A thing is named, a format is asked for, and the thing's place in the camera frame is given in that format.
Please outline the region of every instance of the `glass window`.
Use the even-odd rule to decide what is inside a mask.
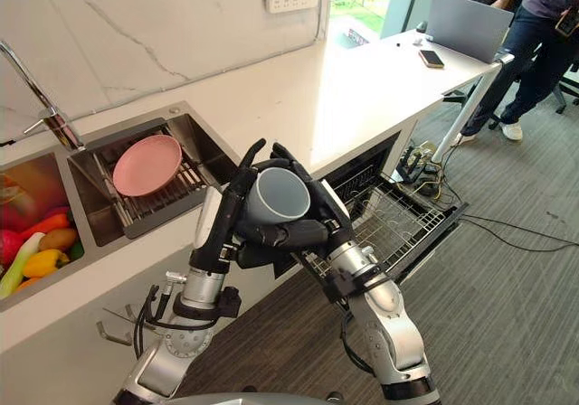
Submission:
[[[390,0],[332,0],[328,39],[351,48],[380,39]]]

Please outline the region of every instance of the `potato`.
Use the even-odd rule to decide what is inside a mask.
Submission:
[[[55,229],[49,231],[40,240],[38,246],[39,251],[57,249],[60,251],[68,250],[74,241],[76,241],[78,233],[74,229]]]

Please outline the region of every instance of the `pink plate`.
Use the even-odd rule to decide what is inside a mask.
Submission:
[[[112,183],[119,193],[139,197],[160,190],[175,177],[181,146],[170,136],[151,136],[135,143],[117,162]]]

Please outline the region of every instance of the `white sneaker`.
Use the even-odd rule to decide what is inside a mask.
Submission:
[[[465,143],[468,143],[469,141],[472,141],[476,138],[477,138],[476,134],[474,136],[464,136],[463,134],[459,133],[454,138],[454,141],[452,141],[451,147],[464,145]]]
[[[511,123],[510,125],[501,124],[500,128],[509,140],[521,141],[523,139],[523,128],[518,122]]]

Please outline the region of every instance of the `person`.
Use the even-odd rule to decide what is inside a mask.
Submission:
[[[497,0],[492,5],[499,9],[508,7],[511,0]],[[454,145],[471,141],[494,114],[517,76],[521,75],[515,99],[500,116],[501,129],[510,140],[523,139],[519,119],[537,103],[545,99],[561,80],[575,58],[579,56],[579,30],[569,37],[555,29],[561,16],[579,0],[523,0],[518,8],[503,48],[515,60],[503,67],[467,124],[454,140]],[[538,55],[528,71],[535,50]]]

